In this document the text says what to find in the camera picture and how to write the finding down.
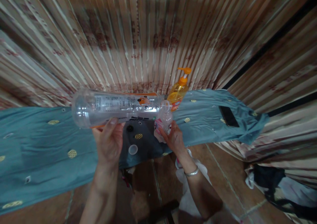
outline orange cap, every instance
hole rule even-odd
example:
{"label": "orange cap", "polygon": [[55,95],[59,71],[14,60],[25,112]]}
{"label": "orange cap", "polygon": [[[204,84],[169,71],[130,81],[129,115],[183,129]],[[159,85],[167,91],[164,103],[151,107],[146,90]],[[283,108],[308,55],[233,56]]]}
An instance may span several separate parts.
{"label": "orange cap", "polygon": [[179,69],[179,70],[183,70],[184,73],[185,73],[185,75],[184,75],[183,77],[180,77],[178,83],[179,83],[180,85],[186,85],[186,84],[187,84],[187,75],[188,75],[189,73],[191,73],[192,69],[189,68],[189,67],[185,67],[185,68],[180,68],[180,67],[179,67],[178,69]]}

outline orange pump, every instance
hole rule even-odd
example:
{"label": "orange pump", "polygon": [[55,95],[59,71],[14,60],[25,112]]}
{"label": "orange pump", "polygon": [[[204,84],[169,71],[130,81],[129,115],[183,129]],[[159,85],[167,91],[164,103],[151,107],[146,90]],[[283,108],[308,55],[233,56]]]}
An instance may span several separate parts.
{"label": "orange pump", "polygon": [[188,91],[187,86],[187,76],[191,73],[192,69],[189,67],[186,68],[178,68],[179,70],[183,70],[185,75],[182,76],[177,83],[175,83],[167,97],[167,100],[172,104],[171,111],[177,110],[178,106],[182,102],[186,92]]}

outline silver bracelet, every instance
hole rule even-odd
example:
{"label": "silver bracelet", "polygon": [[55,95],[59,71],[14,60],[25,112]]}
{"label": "silver bracelet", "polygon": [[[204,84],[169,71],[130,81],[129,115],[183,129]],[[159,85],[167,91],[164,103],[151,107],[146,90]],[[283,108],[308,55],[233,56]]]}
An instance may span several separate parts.
{"label": "silver bracelet", "polygon": [[187,177],[189,177],[189,176],[194,176],[194,175],[198,174],[199,168],[198,168],[198,166],[196,166],[196,167],[197,167],[197,169],[196,169],[194,172],[191,172],[191,173],[189,173],[189,174],[186,174],[185,171],[184,171],[184,174],[185,174]]}

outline teal cloth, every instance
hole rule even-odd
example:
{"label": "teal cloth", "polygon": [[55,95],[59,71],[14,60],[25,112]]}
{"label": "teal cloth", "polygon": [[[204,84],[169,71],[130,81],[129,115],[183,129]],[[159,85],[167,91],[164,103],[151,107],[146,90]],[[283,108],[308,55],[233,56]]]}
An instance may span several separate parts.
{"label": "teal cloth", "polygon": [[[228,106],[239,128],[221,121],[219,106]],[[59,122],[50,125],[51,120]],[[226,90],[189,91],[179,110],[174,112],[183,131],[185,146],[238,139],[250,144],[268,122],[267,114],[254,114]],[[170,153],[166,144],[153,136],[154,122],[127,122],[134,130],[123,134],[120,168],[135,166],[148,159]],[[40,202],[92,180],[97,152],[91,130],[79,129],[73,122],[70,107],[12,108],[0,112],[0,215]],[[143,134],[135,139],[136,134]],[[130,155],[131,144],[138,153]],[[70,150],[77,156],[68,157]]]}

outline fingernail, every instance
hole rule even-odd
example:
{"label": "fingernail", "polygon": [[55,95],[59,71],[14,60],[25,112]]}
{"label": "fingernail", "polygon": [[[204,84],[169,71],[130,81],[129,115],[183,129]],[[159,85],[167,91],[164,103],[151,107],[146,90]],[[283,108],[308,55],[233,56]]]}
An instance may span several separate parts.
{"label": "fingernail", "polygon": [[113,117],[111,120],[110,120],[110,124],[112,125],[115,125],[118,123],[118,119],[116,117]]}

